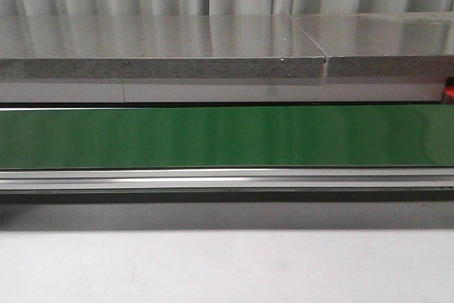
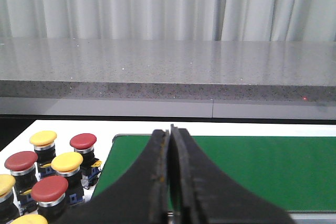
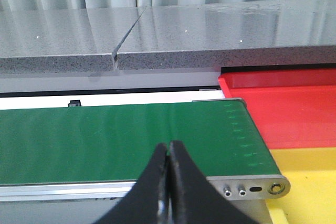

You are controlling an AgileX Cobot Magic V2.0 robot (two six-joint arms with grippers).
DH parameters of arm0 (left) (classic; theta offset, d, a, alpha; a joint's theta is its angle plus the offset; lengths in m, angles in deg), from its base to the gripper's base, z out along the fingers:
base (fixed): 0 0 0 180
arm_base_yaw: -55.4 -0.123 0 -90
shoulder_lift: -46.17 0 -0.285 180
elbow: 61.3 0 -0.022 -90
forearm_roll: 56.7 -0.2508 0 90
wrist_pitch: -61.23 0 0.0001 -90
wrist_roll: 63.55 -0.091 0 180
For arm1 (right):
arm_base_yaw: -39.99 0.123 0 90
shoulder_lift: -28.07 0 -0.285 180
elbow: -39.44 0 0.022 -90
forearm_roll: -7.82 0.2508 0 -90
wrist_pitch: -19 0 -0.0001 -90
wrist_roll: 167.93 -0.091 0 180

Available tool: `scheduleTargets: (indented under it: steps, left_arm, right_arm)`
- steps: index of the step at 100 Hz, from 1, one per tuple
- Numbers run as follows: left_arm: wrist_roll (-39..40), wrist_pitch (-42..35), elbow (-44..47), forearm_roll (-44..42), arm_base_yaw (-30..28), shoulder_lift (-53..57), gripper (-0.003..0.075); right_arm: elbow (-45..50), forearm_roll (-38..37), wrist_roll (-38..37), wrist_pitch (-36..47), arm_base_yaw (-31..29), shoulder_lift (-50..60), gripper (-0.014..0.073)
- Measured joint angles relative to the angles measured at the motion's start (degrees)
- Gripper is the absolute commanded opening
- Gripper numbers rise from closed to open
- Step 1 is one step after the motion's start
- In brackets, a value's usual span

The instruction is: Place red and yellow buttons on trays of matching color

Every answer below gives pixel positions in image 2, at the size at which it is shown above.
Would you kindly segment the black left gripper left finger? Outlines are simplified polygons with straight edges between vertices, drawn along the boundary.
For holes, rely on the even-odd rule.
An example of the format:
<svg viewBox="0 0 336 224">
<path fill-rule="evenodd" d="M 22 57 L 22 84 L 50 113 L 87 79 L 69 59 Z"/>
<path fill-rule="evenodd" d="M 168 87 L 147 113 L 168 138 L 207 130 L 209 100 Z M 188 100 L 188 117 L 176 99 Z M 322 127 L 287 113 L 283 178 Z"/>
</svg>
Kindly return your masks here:
<svg viewBox="0 0 336 224">
<path fill-rule="evenodd" d="M 167 223 L 169 133 L 154 130 L 131 167 L 111 186 L 58 223 Z"/>
</svg>

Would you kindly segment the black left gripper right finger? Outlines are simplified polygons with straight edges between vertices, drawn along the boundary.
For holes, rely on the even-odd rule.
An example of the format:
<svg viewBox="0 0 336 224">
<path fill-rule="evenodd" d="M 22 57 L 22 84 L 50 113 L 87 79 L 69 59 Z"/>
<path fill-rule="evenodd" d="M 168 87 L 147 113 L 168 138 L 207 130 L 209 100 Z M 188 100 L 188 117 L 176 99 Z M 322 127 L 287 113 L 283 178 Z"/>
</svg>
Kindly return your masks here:
<svg viewBox="0 0 336 224">
<path fill-rule="evenodd" d="M 293 223 L 282 208 L 223 172 L 187 129 L 171 127 L 170 186 L 180 223 Z"/>
</svg>

